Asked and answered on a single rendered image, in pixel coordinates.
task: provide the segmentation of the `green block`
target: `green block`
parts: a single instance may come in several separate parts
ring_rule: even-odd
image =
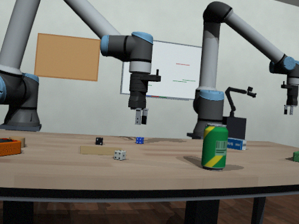
[[[299,152],[294,152],[293,161],[299,162]]]

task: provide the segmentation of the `white die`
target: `white die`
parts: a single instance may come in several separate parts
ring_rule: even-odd
[[[115,150],[114,159],[125,160],[126,159],[126,151],[124,151],[124,150]]]

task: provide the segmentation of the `green soda can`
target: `green soda can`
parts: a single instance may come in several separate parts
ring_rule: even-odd
[[[228,130],[226,125],[208,123],[203,132],[202,167],[221,171],[225,167]]]

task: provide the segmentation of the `red line on whiteboard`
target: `red line on whiteboard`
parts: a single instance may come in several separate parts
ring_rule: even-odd
[[[176,63],[177,65],[185,65],[184,63]],[[186,66],[190,66],[190,65],[186,65]]]

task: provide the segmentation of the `can lid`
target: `can lid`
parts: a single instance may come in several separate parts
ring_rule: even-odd
[[[226,125],[220,123],[207,123],[206,126],[226,127]]]

